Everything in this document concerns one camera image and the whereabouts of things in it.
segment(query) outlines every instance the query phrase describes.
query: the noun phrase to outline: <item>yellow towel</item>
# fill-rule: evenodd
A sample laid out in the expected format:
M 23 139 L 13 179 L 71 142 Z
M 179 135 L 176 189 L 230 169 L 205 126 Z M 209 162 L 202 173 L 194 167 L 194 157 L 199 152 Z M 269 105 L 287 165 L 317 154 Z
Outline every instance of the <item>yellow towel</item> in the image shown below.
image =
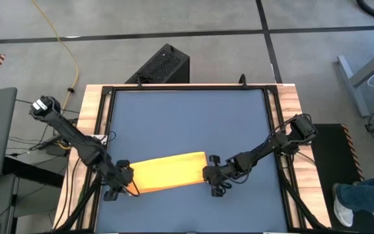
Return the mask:
M 205 152 L 186 153 L 131 164 L 134 182 L 140 194 L 204 182 L 202 169 L 207 166 Z M 128 185 L 134 194 L 134 184 Z

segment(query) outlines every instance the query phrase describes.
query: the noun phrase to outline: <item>gray floor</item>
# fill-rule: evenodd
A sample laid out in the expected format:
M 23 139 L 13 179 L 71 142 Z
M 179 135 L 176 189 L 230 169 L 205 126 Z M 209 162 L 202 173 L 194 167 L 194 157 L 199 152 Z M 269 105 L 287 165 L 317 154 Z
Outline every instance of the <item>gray floor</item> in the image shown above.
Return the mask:
M 262 28 L 254 0 L 38 0 L 38 3 L 61 36 Z M 354 0 L 262 0 L 262 3 L 270 29 L 374 25 L 374 18 L 360 11 Z M 0 0 L 0 39 L 52 36 L 53 32 L 30 0 Z M 316 123 L 347 124 L 365 176 L 374 177 L 374 140 L 366 133 L 367 120 L 359 117 L 336 65 L 337 55 L 345 55 L 354 71 L 362 67 L 374 56 L 374 31 L 272 34 L 271 37 L 282 80 L 297 85 L 303 110 Z M 241 73 L 252 83 L 275 82 L 262 34 L 67 42 L 81 71 L 77 92 L 68 108 L 80 109 L 87 84 L 125 82 L 165 43 L 191 56 L 192 83 L 235 83 Z M 15 86 L 18 98 L 28 101 L 43 94 L 64 100 L 66 87 L 75 74 L 73 61 L 58 43 L 0 44 L 0 53 L 6 55 L 0 70 L 0 88 Z M 373 111 L 374 89 L 362 88 Z M 16 103 L 11 135 L 39 139 L 44 125 L 35 122 L 28 109 L 27 104 Z M 24 147 L 11 143 L 9 146 Z M 19 157 L 28 163 L 50 158 L 42 152 Z M 65 163 L 64 159 L 56 159 L 44 168 L 57 172 Z M 21 181 L 20 194 L 38 187 Z M 58 189 L 46 187 L 24 200 L 19 213 L 40 213 L 20 218 L 17 233 L 49 230 L 48 213 L 54 218 L 59 194 Z

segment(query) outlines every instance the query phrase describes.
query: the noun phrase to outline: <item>shoe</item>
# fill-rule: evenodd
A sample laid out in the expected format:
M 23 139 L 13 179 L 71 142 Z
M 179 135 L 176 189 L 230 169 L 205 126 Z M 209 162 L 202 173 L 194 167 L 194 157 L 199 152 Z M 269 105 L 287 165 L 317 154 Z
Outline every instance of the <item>shoe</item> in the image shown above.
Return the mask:
M 335 183 L 332 186 L 332 195 L 334 197 L 334 215 L 336 215 L 338 221 L 340 221 L 343 226 L 351 227 L 353 225 L 353 211 L 344 207 L 338 200 L 338 197 L 336 196 L 338 185 L 338 183 Z

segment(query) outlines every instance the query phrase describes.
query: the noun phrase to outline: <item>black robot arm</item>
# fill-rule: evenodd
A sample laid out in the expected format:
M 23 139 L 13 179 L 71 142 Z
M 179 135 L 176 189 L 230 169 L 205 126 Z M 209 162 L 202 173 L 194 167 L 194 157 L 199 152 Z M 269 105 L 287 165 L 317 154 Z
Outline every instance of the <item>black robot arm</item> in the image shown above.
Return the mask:
M 286 125 L 290 124 L 292 132 L 285 133 Z M 203 179 L 212 186 L 212 196 L 222 197 L 225 189 L 230 189 L 231 185 L 224 183 L 226 180 L 236 180 L 243 176 L 249 176 L 252 167 L 258 161 L 270 153 L 283 153 L 293 155 L 299 151 L 300 145 L 309 145 L 316 137 L 317 130 L 312 125 L 307 114 L 296 115 L 282 124 L 278 131 L 273 131 L 267 139 L 255 149 L 238 153 L 226 160 L 226 165 L 220 166 L 220 157 L 210 156 L 210 161 L 214 166 L 203 168 Z
M 55 98 L 42 96 L 31 105 L 30 114 L 35 120 L 47 123 L 58 131 L 76 148 L 81 161 L 101 175 L 111 188 L 105 195 L 105 200 L 116 200 L 119 192 L 126 191 L 126 186 L 131 183 L 134 175 L 129 161 L 122 160 L 113 164 L 99 139 L 85 136 L 61 115 L 60 103 Z

